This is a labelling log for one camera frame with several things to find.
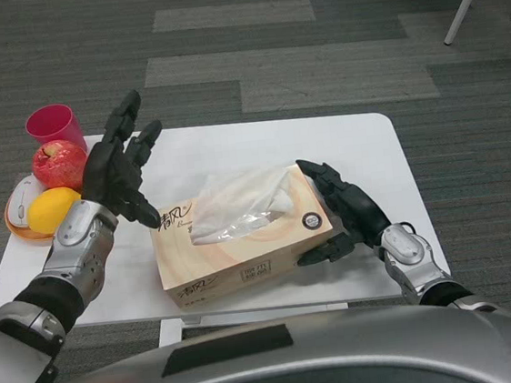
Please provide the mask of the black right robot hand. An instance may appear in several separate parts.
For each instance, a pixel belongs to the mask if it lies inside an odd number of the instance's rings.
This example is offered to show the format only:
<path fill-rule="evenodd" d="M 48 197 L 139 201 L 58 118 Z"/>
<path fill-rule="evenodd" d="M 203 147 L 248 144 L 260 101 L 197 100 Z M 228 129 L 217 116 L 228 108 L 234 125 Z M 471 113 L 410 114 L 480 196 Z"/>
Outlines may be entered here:
<path fill-rule="evenodd" d="M 382 208 L 365 191 L 344 181 L 327 163 L 319 165 L 297 159 L 296 164 L 304 175 L 312 178 L 327 207 L 340 217 L 346 230 L 305 252 L 297 261 L 300 267 L 323 261 L 335 262 L 351 254 L 357 244 L 368 247 L 378 245 L 383 231 L 392 224 Z"/>

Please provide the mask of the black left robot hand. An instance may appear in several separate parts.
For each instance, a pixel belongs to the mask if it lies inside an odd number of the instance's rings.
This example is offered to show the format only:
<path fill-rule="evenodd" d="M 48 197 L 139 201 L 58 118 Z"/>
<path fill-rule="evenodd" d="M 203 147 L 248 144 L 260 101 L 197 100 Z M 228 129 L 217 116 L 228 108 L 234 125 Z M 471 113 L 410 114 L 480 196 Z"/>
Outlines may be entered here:
<path fill-rule="evenodd" d="M 109 115 L 102 139 L 86 160 L 81 197 L 103 205 L 115 216 L 153 229 L 161 226 L 162 218 L 139 189 L 142 167 L 162 133 L 162 123 L 156 119 L 136 136 L 141 102 L 139 92 L 132 90 Z"/>

